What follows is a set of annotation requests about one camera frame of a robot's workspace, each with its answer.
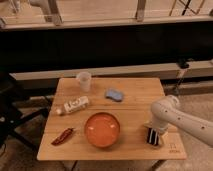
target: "small black object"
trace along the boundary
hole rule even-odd
[[[159,144],[158,133],[152,128],[149,128],[148,130],[147,143],[152,144],[154,146],[158,146]]]
[[[178,65],[181,69],[186,69],[186,68],[189,68],[189,64],[187,63],[186,59],[185,58],[180,58],[178,60]]]

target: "black wall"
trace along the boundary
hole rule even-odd
[[[0,70],[74,69],[213,58],[213,22],[0,32]]]

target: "gray floor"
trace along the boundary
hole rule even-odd
[[[213,121],[213,94],[198,94],[180,96],[182,110],[192,115]],[[35,110],[33,108],[23,109],[24,112]],[[19,128],[19,132],[39,144],[45,120],[38,117]],[[183,143],[187,152],[187,159],[184,161],[167,161],[159,171],[211,171],[213,170],[213,149],[203,144],[187,133],[180,131]],[[36,160],[36,152],[13,138],[8,138],[5,154],[0,159],[0,170],[64,170],[60,162],[40,162]],[[76,171],[143,171],[148,170],[155,161],[80,161]]]
[[[191,0],[190,9],[194,12],[200,8],[203,0]],[[185,5],[175,0],[146,0],[145,18],[169,17],[173,3],[175,3],[171,16],[181,16]],[[121,18],[134,18],[137,0],[60,0],[57,1],[62,20],[67,21],[90,21],[109,20]],[[199,14],[187,10],[186,16],[204,15],[208,16],[213,8],[212,0],[204,0]],[[33,7],[27,0],[21,0],[20,11],[12,13],[10,1],[0,3],[0,16],[8,25],[16,24],[43,24],[45,23],[40,8]]]

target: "blue sponge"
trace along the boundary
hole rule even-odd
[[[105,93],[105,97],[112,99],[116,102],[121,102],[123,100],[123,93],[116,91],[114,89],[108,89]]]

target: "black chair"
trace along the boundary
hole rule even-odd
[[[38,149],[37,146],[15,131],[18,126],[38,115],[42,115],[45,118],[48,116],[48,110],[46,108],[23,116],[23,113],[19,111],[13,103],[28,99],[29,96],[13,77],[7,73],[0,72],[0,147],[4,144],[8,135],[10,135],[31,149]]]

